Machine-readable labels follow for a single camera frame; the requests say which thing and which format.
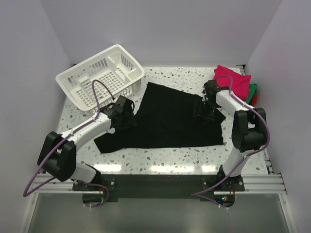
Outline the black t shirt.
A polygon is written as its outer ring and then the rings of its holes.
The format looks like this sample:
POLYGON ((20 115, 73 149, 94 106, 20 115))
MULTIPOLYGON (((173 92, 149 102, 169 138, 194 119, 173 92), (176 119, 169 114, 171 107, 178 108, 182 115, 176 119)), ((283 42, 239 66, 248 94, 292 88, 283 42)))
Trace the black t shirt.
POLYGON ((221 123, 225 116, 215 112, 214 120, 194 116, 199 95, 148 83, 135 115, 137 126, 94 139, 100 153, 123 148, 158 149, 223 145, 221 123))

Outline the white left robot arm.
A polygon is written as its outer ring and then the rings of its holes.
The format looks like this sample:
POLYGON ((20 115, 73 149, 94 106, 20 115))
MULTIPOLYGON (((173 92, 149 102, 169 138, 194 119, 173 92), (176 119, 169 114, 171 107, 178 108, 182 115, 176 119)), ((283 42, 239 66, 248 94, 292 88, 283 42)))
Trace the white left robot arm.
POLYGON ((96 190, 102 183, 101 173, 96 168, 78 163, 77 152, 99 134, 114 129, 123 131, 136 126, 135 104, 119 96, 116 102, 101 107, 89 120, 77 127, 46 136, 37 165, 57 180, 83 182, 89 190, 96 190))

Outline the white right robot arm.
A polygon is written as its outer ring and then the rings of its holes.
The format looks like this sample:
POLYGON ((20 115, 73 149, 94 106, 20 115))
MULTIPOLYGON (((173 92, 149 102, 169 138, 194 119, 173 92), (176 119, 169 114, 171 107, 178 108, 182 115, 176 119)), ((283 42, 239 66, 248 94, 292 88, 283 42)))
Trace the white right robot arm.
POLYGON ((234 184, 233 177, 241 175, 248 159, 264 150, 270 141, 266 112, 238 98, 230 86, 219 87, 216 80, 204 84, 204 99, 195 103, 194 116, 209 122, 216 119, 216 110, 225 109, 233 116, 231 140, 233 148, 227 160, 220 166, 216 184, 227 191, 234 184))

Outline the pink folded t shirt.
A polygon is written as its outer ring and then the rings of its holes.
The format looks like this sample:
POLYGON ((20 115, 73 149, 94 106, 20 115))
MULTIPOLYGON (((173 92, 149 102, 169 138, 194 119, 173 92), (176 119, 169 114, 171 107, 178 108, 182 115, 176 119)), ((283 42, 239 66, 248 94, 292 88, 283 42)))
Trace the pink folded t shirt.
POLYGON ((217 79, 217 84, 219 87, 230 87, 231 79, 228 76, 231 76, 233 79, 232 91, 241 100, 247 100, 249 95, 251 75, 241 75, 229 68, 218 65, 217 68, 214 69, 213 79, 215 80, 220 76, 223 77, 217 79))

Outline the white plastic laundry basket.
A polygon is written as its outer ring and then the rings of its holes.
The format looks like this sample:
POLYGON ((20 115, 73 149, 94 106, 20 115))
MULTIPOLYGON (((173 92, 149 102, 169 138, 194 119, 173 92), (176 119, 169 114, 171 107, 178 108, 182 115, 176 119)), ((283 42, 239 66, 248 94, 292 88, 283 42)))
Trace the white plastic laundry basket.
POLYGON ((97 111, 95 97, 101 107, 112 97, 129 97, 140 90, 145 71, 121 45, 113 45, 76 64, 55 78, 68 99, 81 111, 93 115, 97 111))

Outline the red folded t shirt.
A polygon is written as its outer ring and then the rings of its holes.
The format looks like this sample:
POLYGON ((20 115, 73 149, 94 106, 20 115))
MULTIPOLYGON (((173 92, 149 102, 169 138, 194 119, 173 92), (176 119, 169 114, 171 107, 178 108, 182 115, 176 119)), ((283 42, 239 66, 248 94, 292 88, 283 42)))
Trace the red folded t shirt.
POLYGON ((252 97, 252 99, 251 99, 251 105, 252 106, 256 106, 256 104, 257 104, 257 102, 258 102, 258 97, 257 97, 257 95, 254 95, 253 97, 252 97))

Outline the green folded t shirt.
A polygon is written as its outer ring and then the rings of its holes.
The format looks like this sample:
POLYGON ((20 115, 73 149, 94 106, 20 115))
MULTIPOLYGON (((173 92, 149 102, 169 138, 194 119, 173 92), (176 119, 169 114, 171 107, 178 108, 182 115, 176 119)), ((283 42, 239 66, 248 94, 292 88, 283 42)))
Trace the green folded t shirt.
POLYGON ((248 97, 247 97, 247 99, 246 99, 246 101, 245 101, 247 104, 251 105, 250 102, 251 102, 252 97, 253 97, 254 95, 257 95, 257 88, 258 88, 258 85, 255 84, 255 83, 251 83, 251 84, 249 85, 248 97))

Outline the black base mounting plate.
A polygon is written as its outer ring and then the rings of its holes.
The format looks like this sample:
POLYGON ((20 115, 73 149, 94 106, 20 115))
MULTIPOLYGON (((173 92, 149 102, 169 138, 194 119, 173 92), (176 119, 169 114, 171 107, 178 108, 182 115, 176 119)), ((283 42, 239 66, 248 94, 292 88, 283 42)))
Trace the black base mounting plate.
POLYGON ((218 175, 101 175, 101 184, 108 188, 82 183, 74 184, 73 191, 83 192, 83 202, 108 202, 119 199, 189 199, 191 194, 205 191, 220 181, 218 175))

